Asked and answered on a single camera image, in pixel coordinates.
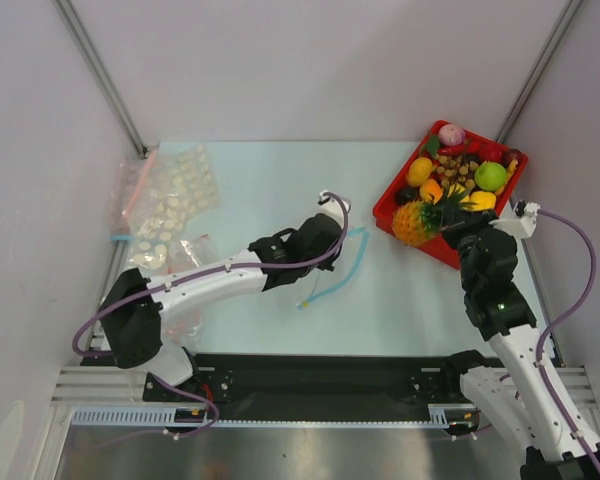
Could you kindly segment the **clear blue-zipper bag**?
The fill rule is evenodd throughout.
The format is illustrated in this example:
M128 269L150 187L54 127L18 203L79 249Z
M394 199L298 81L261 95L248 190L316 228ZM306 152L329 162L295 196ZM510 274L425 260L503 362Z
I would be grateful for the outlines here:
M347 287L362 265L369 241L370 231L367 227L351 228L334 262L334 269L316 269L310 274L312 283L303 287L303 296L296 304L296 308L299 311L306 310L314 303Z

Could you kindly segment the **toy pineapple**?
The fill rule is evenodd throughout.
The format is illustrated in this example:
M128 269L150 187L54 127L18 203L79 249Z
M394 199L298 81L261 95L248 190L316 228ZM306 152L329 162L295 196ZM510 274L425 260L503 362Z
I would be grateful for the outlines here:
M399 207L391 223L394 236L407 246L420 247L441 232L445 214L470 210L469 193L465 192L463 197L448 197L447 189L435 205L417 200Z

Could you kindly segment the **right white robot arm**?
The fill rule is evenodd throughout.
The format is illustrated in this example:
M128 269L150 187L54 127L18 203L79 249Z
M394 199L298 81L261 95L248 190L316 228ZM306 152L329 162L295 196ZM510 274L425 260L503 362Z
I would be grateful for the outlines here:
M504 378L476 351L448 358L443 393L468 399L515 452L523 479L600 479L600 435L571 398L545 350L552 327L540 330L513 280L517 243L530 237L544 210L521 201L510 218L494 211L446 207L441 235L457 252L471 324L503 364Z

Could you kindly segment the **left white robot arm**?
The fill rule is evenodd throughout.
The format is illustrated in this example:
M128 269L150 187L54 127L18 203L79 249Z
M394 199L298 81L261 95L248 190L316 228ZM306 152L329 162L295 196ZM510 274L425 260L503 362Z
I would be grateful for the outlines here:
M187 350L163 338L164 324L220 300L291 285L314 269L333 270L348 226L346 217L317 213L205 268L154 278L124 271L99 310L114 365L149 373L175 398L191 399L200 376Z

